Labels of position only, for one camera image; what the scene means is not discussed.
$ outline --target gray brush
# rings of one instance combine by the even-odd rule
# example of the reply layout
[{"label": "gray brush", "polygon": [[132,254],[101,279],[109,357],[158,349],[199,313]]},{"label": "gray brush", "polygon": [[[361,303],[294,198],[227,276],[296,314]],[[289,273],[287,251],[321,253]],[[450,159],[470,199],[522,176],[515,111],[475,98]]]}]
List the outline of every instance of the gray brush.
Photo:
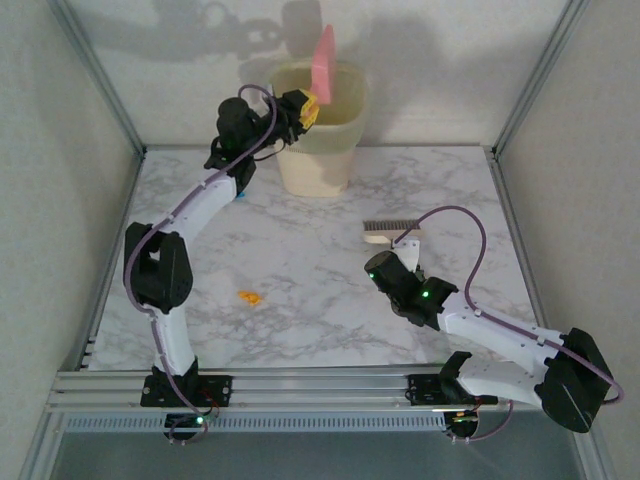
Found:
[{"label": "gray brush", "polygon": [[409,235],[422,235],[420,225],[414,226],[418,220],[365,220],[363,238],[367,243],[385,244],[398,238],[411,228]]}]

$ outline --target marble tabletop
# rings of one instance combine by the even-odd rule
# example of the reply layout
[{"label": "marble tabletop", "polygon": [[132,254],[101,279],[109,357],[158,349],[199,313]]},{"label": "marble tabletop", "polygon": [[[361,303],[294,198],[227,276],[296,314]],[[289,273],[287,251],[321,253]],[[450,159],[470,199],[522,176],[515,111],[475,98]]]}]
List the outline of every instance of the marble tabletop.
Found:
[{"label": "marble tabletop", "polygon": [[[204,150],[147,154],[131,221],[148,223],[201,175]],[[391,312],[363,267],[383,246],[362,240],[362,221],[417,218],[462,205],[485,224],[488,253],[475,299],[528,322],[533,311],[480,147],[358,148],[352,181],[337,198],[300,198],[282,187],[277,162],[259,164],[246,196],[225,207],[191,249],[187,323],[201,367],[318,367],[443,362],[453,350],[488,355],[464,339],[418,328]],[[480,247],[477,227],[443,212],[422,228],[427,275],[459,287]],[[149,323],[122,286],[122,252],[89,368],[147,370]],[[263,297],[251,307],[237,292]]]}]

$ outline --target white wall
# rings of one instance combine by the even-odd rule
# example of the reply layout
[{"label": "white wall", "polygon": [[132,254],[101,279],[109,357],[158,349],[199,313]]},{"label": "white wall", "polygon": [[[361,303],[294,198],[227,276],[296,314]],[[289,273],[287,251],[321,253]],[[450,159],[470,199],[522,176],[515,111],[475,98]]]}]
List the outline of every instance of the white wall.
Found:
[{"label": "white wall", "polygon": [[370,78],[366,143],[491,144],[565,3],[71,0],[142,139],[200,145],[223,99],[311,55],[327,23]]},{"label": "white wall", "polygon": [[132,150],[44,0],[0,7],[0,478],[16,478],[104,268]]},{"label": "white wall", "polygon": [[640,2],[593,1],[504,159],[552,326],[590,332],[627,399],[600,423],[640,471]]}]

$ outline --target purple cable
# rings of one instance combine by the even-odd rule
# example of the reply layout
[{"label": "purple cable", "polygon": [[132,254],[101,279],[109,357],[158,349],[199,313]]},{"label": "purple cable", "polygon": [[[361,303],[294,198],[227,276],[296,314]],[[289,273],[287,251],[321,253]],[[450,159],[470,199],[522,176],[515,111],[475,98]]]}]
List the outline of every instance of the purple cable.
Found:
[{"label": "purple cable", "polygon": [[511,420],[511,417],[513,416],[513,400],[509,400],[509,411],[507,412],[507,416],[504,418],[504,420],[500,423],[500,425],[498,425],[496,428],[494,428],[493,430],[488,431],[487,433],[483,433],[482,435],[478,435],[473,436],[473,437],[457,437],[453,434],[448,434],[447,436],[453,440],[453,442],[455,443],[456,440],[464,440],[466,444],[469,444],[471,442],[479,442],[480,440],[486,440],[487,438],[491,438],[494,435],[496,435],[497,433],[501,432],[502,430],[504,430],[504,427],[507,426],[507,424],[509,423],[509,421]]},{"label": "purple cable", "polygon": [[[160,340],[160,333],[158,331],[158,317],[156,315],[156,313],[151,309],[151,308],[145,308],[142,305],[140,305],[135,296],[133,295],[133,290],[131,288],[131,273],[133,271],[133,264],[135,263],[136,259],[138,258],[138,256],[140,255],[140,252],[142,251],[142,249],[144,248],[144,246],[147,244],[147,242],[149,242],[149,240],[151,240],[151,238],[161,229],[163,228],[165,225],[167,225],[172,218],[176,217],[177,215],[180,214],[180,212],[182,212],[185,207],[187,207],[187,205],[189,205],[191,203],[191,201],[202,191],[204,190],[207,186],[209,186],[211,183],[215,182],[218,178],[220,178],[222,175],[224,175],[225,173],[227,173],[231,168],[233,168],[234,166],[236,166],[238,163],[240,163],[242,160],[244,160],[245,158],[247,158],[249,155],[255,153],[255,151],[260,148],[260,145],[262,145],[263,142],[265,142],[269,136],[271,135],[271,133],[273,132],[273,129],[276,126],[276,117],[277,117],[277,105],[276,102],[273,98],[273,96],[264,88],[260,87],[259,85],[253,85],[253,84],[248,84],[248,85],[244,85],[240,88],[240,90],[238,90],[238,96],[242,95],[242,92],[244,92],[246,89],[253,89],[253,90],[258,90],[261,93],[263,93],[267,99],[269,100],[269,104],[271,107],[271,111],[273,112],[273,115],[271,116],[271,123],[269,124],[269,128],[267,128],[267,131],[264,133],[264,135],[262,135],[262,137],[260,137],[260,139],[255,143],[255,145],[253,145],[251,148],[249,148],[247,151],[243,152],[241,155],[238,156],[238,158],[236,158],[233,162],[231,162],[229,165],[225,166],[224,168],[221,168],[220,170],[218,170],[217,172],[215,172],[214,174],[212,174],[211,176],[207,177],[204,181],[204,186],[202,185],[198,185],[197,187],[195,187],[191,192],[189,192],[187,194],[187,196],[184,198],[184,200],[182,200],[178,206],[176,208],[173,209],[173,211],[171,211],[171,213],[169,213],[169,215],[167,216],[167,218],[165,218],[164,220],[158,222],[156,225],[154,225],[151,230],[149,230],[147,232],[146,235],[144,235],[140,241],[138,242],[138,244],[135,246],[135,248],[133,249],[133,251],[131,252],[131,256],[129,257],[129,259],[127,260],[127,263],[125,265],[125,269],[124,269],[124,288],[127,291],[127,297],[129,297],[129,301],[131,302],[131,304],[134,306],[134,308],[136,310],[138,310],[141,313],[146,313],[151,317],[151,331],[153,334],[153,340],[156,344],[156,349],[158,350],[158,354],[160,355],[160,361],[162,362],[162,367],[164,368],[164,371],[167,373],[167,378],[169,380],[169,383],[171,384],[171,388],[173,389],[173,391],[175,392],[175,394],[178,396],[178,398],[180,400],[182,400],[182,402],[189,407],[191,410],[193,410],[194,413],[196,413],[197,415],[202,415],[201,412],[198,410],[198,408],[193,405],[184,395],[183,393],[180,391],[180,389],[178,388],[178,386],[176,385],[175,381],[173,380],[173,375],[171,375],[171,369],[169,367],[169,362],[167,362],[166,359],[166,354],[164,352],[164,347],[162,345],[162,341]],[[169,439],[170,441],[173,442],[173,432],[175,430],[175,427],[181,423],[182,420],[178,420],[176,423],[174,423],[174,425],[172,426],[170,432],[169,432]],[[197,439],[201,438],[204,434],[207,433],[207,431],[209,430],[209,427],[207,425],[207,422],[204,421],[202,424],[202,432],[199,433],[198,435],[192,437],[189,440],[185,440],[182,442],[183,445],[186,445],[187,443],[192,443],[194,441],[196,441]]]},{"label": "purple cable", "polygon": [[[471,290],[471,283],[473,282],[476,274],[478,273],[478,270],[480,269],[480,265],[482,264],[482,260],[484,260],[484,255],[487,251],[487,232],[484,228],[484,225],[482,225],[482,222],[480,221],[480,219],[470,210],[464,208],[464,207],[459,207],[457,205],[445,205],[443,207],[438,207],[438,208],[434,208],[433,210],[428,211],[427,213],[425,213],[423,216],[421,216],[414,225],[411,226],[411,228],[407,229],[402,235],[400,235],[395,241],[394,243],[398,243],[400,240],[402,240],[404,237],[406,237],[411,230],[415,229],[416,227],[418,227],[418,225],[420,225],[420,223],[429,218],[431,215],[434,215],[438,212],[442,212],[445,210],[457,210],[459,212],[465,213],[468,216],[470,216],[474,222],[476,222],[476,225],[478,226],[478,228],[480,229],[480,236],[482,237],[482,245],[480,247],[480,254],[478,255],[478,260],[476,260],[476,264],[473,266],[473,269],[471,270],[471,273],[469,274],[469,278],[467,278],[467,282],[465,283],[464,286],[464,297],[465,300],[467,301],[467,304],[469,305],[470,308],[472,308],[473,310],[478,310],[478,307],[476,306],[475,303],[473,303],[473,300],[471,300],[471,295],[470,295],[470,290]],[[527,330],[524,330],[520,327],[516,327],[515,325],[511,325],[507,322],[505,322],[504,320],[501,320],[498,317],[495,317],[489,313],[485,313],[485,312],[480,312],[480,315],[482,315],[482,317],[486,318],[487,320],[490,320],[494,323],[497,323],[498,325],[507,328],[509,330],[512,330],[514,332],[519,333],[520,335],[524,335],[527,338],[530,338],[532,340],[538,340],[538,335],[536,335],[535,333],[529,332]],[[616,382],[610,375],[607,375],[606,373],[604,373],[602,370],[600,370],[598,367],[596,367],[595,365],[593,365],[591,362],[585,360],[584,358],[582,358],[580,355],[572,352],[571,350],[569,350],[568,348],[553,342],[551,340],[544,340],[544,344],[550,346],[551,348],[562,352],[563,354],[565,354],[566,356],[568,356],[569,358],[571,358],[572,360],[575,360],[576,362],[578,362],[580,365],[582,365],[583,367],[589,369],[591,372],[593,372],[595,375],[597,375],[598,377],[600,377],[601,379],[603,379],[605,382],[607,382],[610,386],[612,386],[614,389],[616,389],[616,391],[618,392],[618,395],[614,398],[611,398],[609,400],[605,400],[604,402],[602,402],[604,405],[612,405],[614,403],[619,403],[624,399],[624,390],[622,388],[622,386]]]}]

